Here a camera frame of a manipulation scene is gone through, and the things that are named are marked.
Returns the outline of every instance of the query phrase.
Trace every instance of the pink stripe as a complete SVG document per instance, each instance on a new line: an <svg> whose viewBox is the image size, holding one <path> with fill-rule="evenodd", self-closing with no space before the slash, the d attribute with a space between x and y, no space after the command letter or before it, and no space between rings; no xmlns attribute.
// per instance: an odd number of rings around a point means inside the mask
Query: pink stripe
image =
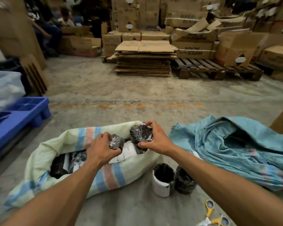
<svg viewBox="0 0 283 226"><path fill-rule="evenodd" d="M106 183L108 184L108 187L110 190L119 188L119 185L117 182L114 180L113 174L112 174L112 165L111 164L106 164L103 166L103 171L104 171L104 176Z"/></svg>
<svg viewBox="0 0 283 226"><path fill-rule="evenodd" d="M94 127L86 128L86 144L84 146L84 149L87 149L87 148L90 147L92 137L93 137L93 129L94 129Z"/></svg>

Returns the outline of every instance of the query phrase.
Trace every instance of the scissors handle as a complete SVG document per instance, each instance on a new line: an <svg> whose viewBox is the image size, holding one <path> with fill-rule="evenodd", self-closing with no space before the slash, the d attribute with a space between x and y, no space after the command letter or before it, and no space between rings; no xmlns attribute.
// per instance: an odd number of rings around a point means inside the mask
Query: scissors handle
<svg viewBox="0 0 283 226"><path fill-rule="evenodd" d="M206 216L207 216L207 217L210 217L210 215L211 215L213 209L215 208L215 204L214 204L214 202L213 202L212 200L206 200L205 206L206 206L206 208L207 208L207 210L208 210Z"/></svg>
<svg viewBox="0 0 283 226"><path fill-rule="evenodd" d="M230 225L230 220L225 216L211 220L211 222L212 222L212 224L218 224L218 225L221 225L221 226L229 226Z"/></svg>

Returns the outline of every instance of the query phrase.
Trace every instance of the blue plastic pallet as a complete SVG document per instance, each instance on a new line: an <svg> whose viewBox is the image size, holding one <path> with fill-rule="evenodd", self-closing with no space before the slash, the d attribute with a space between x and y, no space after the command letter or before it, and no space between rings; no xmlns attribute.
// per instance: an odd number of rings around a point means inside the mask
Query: blue plastic pallet
<svg viewBox="0 0 283 226"><path fill-rule="evenodd" d="M0 148L27 124L40 127L51 116L47 97L23 97L0 112Z"/></svg>

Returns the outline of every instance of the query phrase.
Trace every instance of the hand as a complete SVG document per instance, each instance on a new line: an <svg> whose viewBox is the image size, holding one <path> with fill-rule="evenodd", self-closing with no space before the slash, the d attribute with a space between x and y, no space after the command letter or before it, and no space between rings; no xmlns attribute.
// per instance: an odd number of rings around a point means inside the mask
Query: hand
<svg viewBox="0 0 283 226"><path fill-rule="evenodd" d="M111 140L111 135L108 132L98 134L95 140L92 140L91 146L87 149L87 160L92 164L96 163L99 169L107 164L112 158L121 154L121 149L111 150L108 146Z"/></svg>
<svg viewBox="0 0 283 226"><path fill-rule="evenodd" d="M48 40L51 39L51 35L48 34L47 32L44 32L43 36L44 36L44 38L46 38L46 39L48 39Z"/></svg>
<svg viewBox="0 0 283 226"><path fill-rule="evenodd" d="M153 140L151 142L140 142L140 148L147 148L159 154L169 156L176 145L167 137L163 129L156 121L148 121L146 126L152 125Z"/></svg>

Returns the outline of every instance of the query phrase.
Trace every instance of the blue stripe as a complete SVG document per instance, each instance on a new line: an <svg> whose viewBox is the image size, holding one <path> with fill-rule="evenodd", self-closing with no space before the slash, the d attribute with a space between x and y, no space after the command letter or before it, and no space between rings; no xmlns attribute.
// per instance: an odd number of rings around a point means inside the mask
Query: blue stripe
<svg viewBox="0 0 283 226"><path fill-rule="evenodd" d="M102 131L102 127L95 127L94 138L97 138L97 135L100 134Z"/></svg>
<svg viewBox="0 0 283 226"><path fill-rule="evenodd" d="M83 150L84 140L86 136L86 128L79 128L79 136L77 146L75 147L75 151Z"/></svg>
<svg viewBox="0 0 283 226"><path fill-rule="evenodd" d="M17 194L11 195L8 197L8 200L4 203L7 207L13 207L13 202L17 201L20 197L25 195L28 191L37 191L41 188L42 184L46 181L47 177L49 175L49 172L45 172L45 174L42 175L40 181L35 185L34 181L27 182L22 185L20 191Z"/></svg>
<svg viewBox="0 0 283 226"><path fill-rule="evenodd" d="M97 173L97 175L95 176L95 183L97 185L97 188L100 192L105 192L108 189L108 187L106 186L106 183L104 181L104 177L103 177L103 170L100 169Z"/></svg>
<svg viewBox="0 0 283 226"><path fill-rule="evenodd" d="M121 169L119 162L113 163L112 166L113 166L115 177L117 178L117 182L119 183L120 186L125 186L126 180L122 173L122 169Z"/></svg>

